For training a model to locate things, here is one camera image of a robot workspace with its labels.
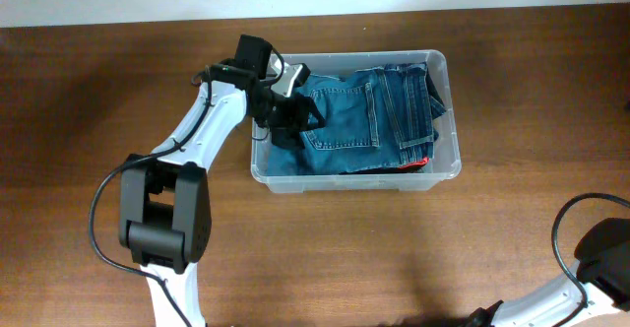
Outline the dark blue jeans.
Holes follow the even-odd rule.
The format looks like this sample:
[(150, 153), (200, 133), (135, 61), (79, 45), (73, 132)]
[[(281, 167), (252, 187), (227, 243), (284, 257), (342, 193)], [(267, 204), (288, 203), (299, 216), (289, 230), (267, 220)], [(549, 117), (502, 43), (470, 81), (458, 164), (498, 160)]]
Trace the dark blue jeans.
[(385, 111), (375, 94), (379, 81), (373, 70), (386, 65), (402, 64), (356, 70), (347, 76), (310, 75), (296, 90), (315, 100), (326, 125), (301, 134), (303, 150), (272, 146), (268, 175), (348, 174), (352, 165), (362, 164), (359, 157), (371, 154), (381, 143), (377, 117)]

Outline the black shorts red waistband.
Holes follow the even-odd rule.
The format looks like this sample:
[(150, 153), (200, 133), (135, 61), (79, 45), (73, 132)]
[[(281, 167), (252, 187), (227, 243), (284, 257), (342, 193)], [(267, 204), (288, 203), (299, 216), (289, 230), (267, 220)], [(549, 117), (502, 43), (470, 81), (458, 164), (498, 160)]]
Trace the black shorts red waistband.
[(359, 158), (348, 174), (419, 172), (434, 158), (439, 132), (434, 121), (446, 113), (429, 72), (422, 64), (386, 65), (373, 70), (385, 114), (380, 147)]

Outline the black cloth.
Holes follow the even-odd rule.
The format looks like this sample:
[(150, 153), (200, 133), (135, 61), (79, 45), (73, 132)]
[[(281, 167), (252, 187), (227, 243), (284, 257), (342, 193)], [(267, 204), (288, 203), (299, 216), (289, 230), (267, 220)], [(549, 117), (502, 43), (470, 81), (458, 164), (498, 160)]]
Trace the black cloth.
[(298, 132), (287, 129), (274, 128), (271, 130), (272, 144), (276, 147), (291, 151), (304, 149), (303, 140)]

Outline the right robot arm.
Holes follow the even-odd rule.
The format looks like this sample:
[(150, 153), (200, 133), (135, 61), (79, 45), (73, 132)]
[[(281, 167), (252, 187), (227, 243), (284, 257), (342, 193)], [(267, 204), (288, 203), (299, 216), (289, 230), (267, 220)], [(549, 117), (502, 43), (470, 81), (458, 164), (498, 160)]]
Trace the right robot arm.
[(474, 311), (465, 326), (574, 326), (629, 310), (629, 221), (605, 219), (591, 228), (574, 252), (570, 272), (516, 300)]

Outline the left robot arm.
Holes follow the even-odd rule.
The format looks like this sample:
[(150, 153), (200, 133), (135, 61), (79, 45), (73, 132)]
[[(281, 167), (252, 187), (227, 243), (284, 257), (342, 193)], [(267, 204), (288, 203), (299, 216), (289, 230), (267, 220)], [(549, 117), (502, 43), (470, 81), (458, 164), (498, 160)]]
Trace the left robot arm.
[(301, 133), (325, 124), (314, 101), (294, 88), (310, 75), (288, 64), (266, 40), (242, 35), (233, 57), (206, 67), (192, 83), (199, 92), (175, 130), (121, 171), (119, 242), (146, 278), (158, 326), (203, 326), (198, 263), (212, 230), (208, 171), (223, 142), (247, 116), (301, 147)]

